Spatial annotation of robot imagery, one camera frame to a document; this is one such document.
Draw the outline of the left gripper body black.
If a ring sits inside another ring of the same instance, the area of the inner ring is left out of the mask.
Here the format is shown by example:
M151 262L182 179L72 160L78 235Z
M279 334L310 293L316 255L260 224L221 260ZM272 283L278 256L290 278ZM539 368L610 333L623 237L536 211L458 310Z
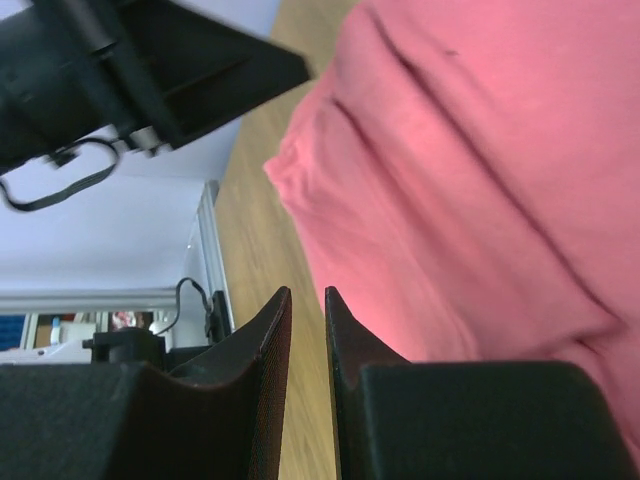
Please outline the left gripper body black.
M133 150L182 146L185 135L135 44L157 29L161 2L34 1L1 21L1 171L48 156L65 164L81 138L105 126Z

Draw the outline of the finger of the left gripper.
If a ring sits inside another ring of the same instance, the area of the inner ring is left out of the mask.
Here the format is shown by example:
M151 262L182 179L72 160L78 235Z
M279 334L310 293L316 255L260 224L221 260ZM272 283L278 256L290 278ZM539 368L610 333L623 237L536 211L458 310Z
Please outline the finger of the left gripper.
M305 59L173 1L118 1L125 83L162 143L181 148L306 83Z

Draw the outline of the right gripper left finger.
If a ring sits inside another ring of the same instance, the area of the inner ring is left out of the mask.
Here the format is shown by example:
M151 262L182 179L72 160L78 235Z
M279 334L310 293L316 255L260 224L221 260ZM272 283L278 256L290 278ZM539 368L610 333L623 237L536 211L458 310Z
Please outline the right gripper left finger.
M90 364L1 369L5 479L275 479L292 299L205 350L126 361L97 342Z

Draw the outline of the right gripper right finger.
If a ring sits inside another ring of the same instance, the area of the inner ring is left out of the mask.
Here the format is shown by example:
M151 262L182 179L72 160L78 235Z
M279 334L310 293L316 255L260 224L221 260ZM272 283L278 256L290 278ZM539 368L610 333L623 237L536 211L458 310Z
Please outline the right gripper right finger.
M634 479L603 394L558 361L412 363L325 292L341 479Z

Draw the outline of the red t shirt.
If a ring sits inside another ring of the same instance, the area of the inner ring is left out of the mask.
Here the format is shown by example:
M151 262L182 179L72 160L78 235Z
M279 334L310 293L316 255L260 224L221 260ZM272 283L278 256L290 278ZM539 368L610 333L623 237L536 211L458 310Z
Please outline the red t shirt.
M362 1L264 166L415 362L558 359L639 450L639 5Z

